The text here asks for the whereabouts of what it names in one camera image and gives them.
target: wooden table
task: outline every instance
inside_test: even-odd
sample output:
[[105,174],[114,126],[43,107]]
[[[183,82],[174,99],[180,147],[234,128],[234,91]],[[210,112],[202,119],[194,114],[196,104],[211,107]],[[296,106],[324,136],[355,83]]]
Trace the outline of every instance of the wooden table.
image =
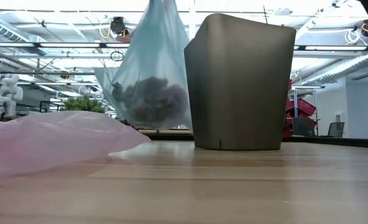
[[368,149],[156,142],[0,180],[0,224],[368,223]]

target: white wall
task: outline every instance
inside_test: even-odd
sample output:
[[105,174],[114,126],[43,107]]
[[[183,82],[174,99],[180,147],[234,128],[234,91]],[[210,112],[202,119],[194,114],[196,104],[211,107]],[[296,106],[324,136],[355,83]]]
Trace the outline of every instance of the white wall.
[[368,139],[368,82],[348,80],[346,86],[349,137]]
[[24,91],[24,97],[17,104],[39,107],[41,101],[50,101],[50,95],[42,90],[32,90],[26,86],[21,88]]
[[[340,78],[337,83],[324,84],[324,89],[317,89],[316,102],[318,110],[319,135],[328,135],[329,125],[336,121],[336,115],[340,115],[341,122],[344,122],[343,137],[349,137],[349,125],[347,118],[347,94],[346,79]],[[315,105],[314,96],[307,96],[305,100]]]

